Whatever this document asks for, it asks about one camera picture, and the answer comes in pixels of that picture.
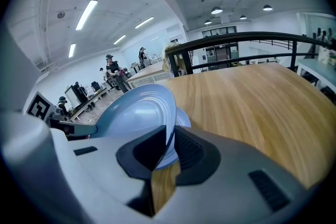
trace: ceiling light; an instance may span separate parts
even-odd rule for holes
[[[75,43],[70,45],[69,58],[72,57],[72,55],[74,55],[73,52],[75,51],[75,46],[76,46]]]
[[[221,13],[223,10],[220,7],[214,7],[211,11],[211,14]]]
[[[273,10],[272,9],[272,7],[270,6],[270,5],[265,5],[264,7],[263,7],[263,10]]]
[[[86,20],[88,19],[90,13],[92,12],[92,10],[94,9],[94,7],[96,6],[96,4],[98,3],[97,0],[91,0],[89,2],[89,4],[87,5],[87,7],[85,8],[82,16],[79,19],[78,25],[76,27],[76,30],[81,30],[83,28],[84,23],[86,22]]]
[[[119,41],[121,41],[126,35],[123,35],[121,38],[119,38],[113,45],[117,44]]]
[[[154,17],[150,17],[149,19],[145,20],[141,24],[137,25],[135,28],[139,28],[140,26],[144,25],[145,23],[149,22],[150,20],[154,19]]]

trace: stacked plate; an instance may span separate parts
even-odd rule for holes
[[[127,135],[149,127],[166,125],[166,143],[173,135],[175,125],[191,127],[187,114],[176,107],[173,93],[159,84],[139,86],[116,99],[97,122],[99,133],[113,136]],[[156,169],[163,169],[178,159],[174,138]]]

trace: black rail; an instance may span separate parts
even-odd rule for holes
[[[225,47],[231,47],[231,46],[237,45],[237,44],[231,44],[231,43],[237,43],[240,41],[255,41],[259,43],[266,43],[269,45],[276,45],[276,46],[287,48],[288,50],[291,50],[291,52],[284,53],[284,54],[252,55],[252,56],[247,56],[247,57],[239,57],[235,59],[227,59],[227,60],[222,60],[222,61],[209,62],[209,63],[197,65],[197,66],[192,66],[191,64],[189,53],[188,53],[189,51],[196,50],[196,49],[202,49],[202,48],[206,48],[210,46],[223,45],[223,44],[226,44]],[[329,44],[326,44],[324,42],[321,42],[321,41],[318,41],[316,39],[312,39],[309,37],[305,37],[305,36],[286,34],[286,33],[277,33],[277,32],[242,32],[242,33],[232,33],[232,34],[220,35],[220,36],[211,36],[211,37],[206,37],[206,38],[202,38],[198,40],[193,40],[193,41],[169,48],[165,52],[169,58],[171,68],[172,68],[172,71],[175,77],[178,77],[179,75],[179,70],[177,68],[175,57],[174,57],[175,55],[182,55],[187,74],[193,74],[194,69],[221,65],[224,63],[232,63],[232,62],[270,58],[270,57],[283,57],[283,56],[291,56],[290,69],[294,71],[296,56],[313,56],[314,57],[317,55],[316,53],[313,53],[311,51],[309,53],[297,53],[298,42],[309,43],[312,45],[320,45],[323,47],[331,48],[331,45]]]

